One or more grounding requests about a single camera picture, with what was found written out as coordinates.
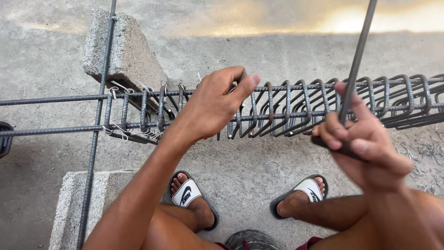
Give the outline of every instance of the concrete floor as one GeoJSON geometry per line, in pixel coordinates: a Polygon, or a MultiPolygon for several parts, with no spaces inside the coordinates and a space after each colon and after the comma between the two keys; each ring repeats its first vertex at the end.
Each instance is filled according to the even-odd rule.
{"type": "MultiPolygon", "coordinates": [[[[198,81],[198,71],[203,76],[237,64],[274,85],[286,79],[295,82],[348,76],[358,35],[319,34],[323,31],[316,22],[319,12],[310,15],[318,10],[314,6],[287,0],[234,3],[118,0],[117,11],[139,21],[168,77],[187,81],[191,88],[198,81]],[[286,7],[295,14],[283,14],[286,7]]],[[[410,1],[400,12],[416,8],[418,3],[410,1]]],[[[396,4],[382,1],[380,6],[384,10],[396,4]]],[[[0,0],[0,100],[96,94],[98,83],[82,70],[83,48],[90,9],[108,10],[110,5],[110,0],[0,0]]],[[[357,4],[344,0],[338,9],[323,11],[334,13],[348,5],[357,4]]],[[[363,6],[365,1],[355,7],[363,6]]],[[[422,73],[431,77],[443,73],[443,38],[439,30],[372,33],[360,76],[422,73]]],[[[15,129],[92,125],[95,109],[96,101],[1,107],[0,121],[15,125],[15,129]]],[[[428,126],[391,133],[395,141],[413,145],[418,140],[430,141],[432,131],[433,126],[428,126]]],[[[327,151],[312,145],[308,137],[224,138],[222,134],[220,142],[199,142],[178,166],[196,175],[203,193],[224,216],[221,235],[212,235],[216,231],[203,234],[205,238],[223,238],[239,229],[260,227],[278,238],[284,249],[294,249],[309,235],[324,237],[332,231],[273,220],[268,204],[275,196],[313,173],[328,179],[332,197],[359,193],[327,151]],[[275,177],[274,169],[263,165],[271,160],[281,164],[275,177]],[[282,234],[292,237],[281,239],[282,234]]],[[[2,249],[48,247],[62,177],[67,171],[87,169],[91,139],[92,133],[14,138],[10,154],[0,160],[2,249]]],[[[152,149],[151,145],[122,143],[100,134],[95,169],[138,168],[152,149]]],[[[408,178],[411,187],[429,182],[429,176],[408,178]]]]}

